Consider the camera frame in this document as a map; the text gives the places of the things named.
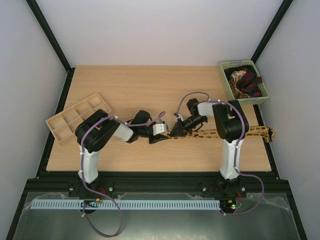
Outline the yellow beetle print tie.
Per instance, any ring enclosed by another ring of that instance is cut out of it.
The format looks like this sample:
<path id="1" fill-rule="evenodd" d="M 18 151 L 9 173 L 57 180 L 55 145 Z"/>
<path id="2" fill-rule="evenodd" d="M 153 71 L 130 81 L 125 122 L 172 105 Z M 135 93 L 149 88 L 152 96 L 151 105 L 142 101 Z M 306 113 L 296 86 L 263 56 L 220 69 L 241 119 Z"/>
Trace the yellow beetle print tie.
<path id="1" fill-rule="evenodd" d="M 245 131 L 243 137 L 262 137 L 265 142 L 270 143 L 274 140 L 276 132 L 265 125 L 250 126 L 248 131 Z M 164 140 L 167 139 L 183 139 L 183 138 L 199 138 L 199 139 L 223 139 L 223 140 L 237 140 L 242 136 L 242 126 L 240 130 L 222 129 L 205 129 L 197 130 L 192 133 L 182 133 L 180 135 L 170 136 L 169 133 L 160 135 Z"/>

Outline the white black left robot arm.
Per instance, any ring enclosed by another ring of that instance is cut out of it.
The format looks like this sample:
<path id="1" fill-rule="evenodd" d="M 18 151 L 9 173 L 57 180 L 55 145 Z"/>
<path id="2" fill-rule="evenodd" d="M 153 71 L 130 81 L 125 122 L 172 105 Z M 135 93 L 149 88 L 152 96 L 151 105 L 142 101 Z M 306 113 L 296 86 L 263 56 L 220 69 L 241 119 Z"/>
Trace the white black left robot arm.
<path id="1" fill-rule="evenodd" d="M 98 178 L 98 163 L 100 151 L 107 142 L 116 137 L 126 143 L 133 143 L 138 138 L 148 138 L 155 143 L 164 140 L 168 125 L 162 121 L 166 114 L 162 111 L 157 118 L 140 110 L 133 119 L 123 122 L 116 116 L 110 116 L 98 109 L 75 129 L 75 136 L 80 148 L 79 177 L 85 184 L 91 184 Z"/>

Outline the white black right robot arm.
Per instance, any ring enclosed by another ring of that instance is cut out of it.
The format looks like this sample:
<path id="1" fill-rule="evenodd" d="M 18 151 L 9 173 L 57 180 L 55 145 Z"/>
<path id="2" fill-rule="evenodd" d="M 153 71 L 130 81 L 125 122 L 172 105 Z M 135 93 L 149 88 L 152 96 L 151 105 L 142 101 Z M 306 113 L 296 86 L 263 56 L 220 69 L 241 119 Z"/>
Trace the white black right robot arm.
<path id="1" fill-rule="evenodd" d="M 191 136 L 198 125 L 202 126 L 208 121 L 208 117 L 214 117 L 216 132 L 223 140 L 218 191 L 224 196 L 229 196 L 239 185 L 240 151 L 249 131 L 249 123 L 243 109 L 236 99 L 199 102 L 192 98 L 186 105 L 191 116 L 185 120 L 178 118 L 168 135 L 171 138 Z"/>

